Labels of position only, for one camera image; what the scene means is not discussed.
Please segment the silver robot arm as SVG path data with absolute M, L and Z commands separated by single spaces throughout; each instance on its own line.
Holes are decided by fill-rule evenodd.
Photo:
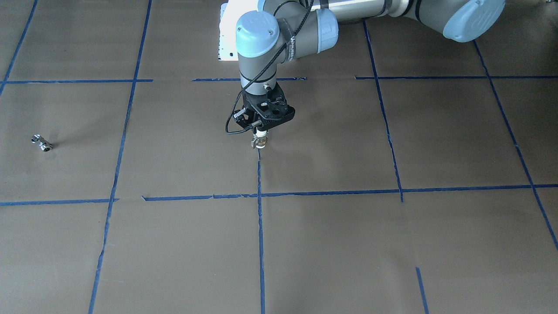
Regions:
M 225 123 L 251 131 L 254 141 L 291 121 L 291 107 L 277 83 L 277 66 L 336 45 L 339 27 L 383 16 L 406 17 L 456 42 L 480 37 L 500 18 L 504 0 L 241 0 L 239 17 L 222 31 L 233 34 L 241 90 Z

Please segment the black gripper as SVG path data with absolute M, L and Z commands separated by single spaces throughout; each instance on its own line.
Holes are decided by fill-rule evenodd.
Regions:
M 267 137 L 267 130 L 261 130 L 260 127 L 256 127 L 254 130 L 254 137 L 256 138 L 264 138 Z

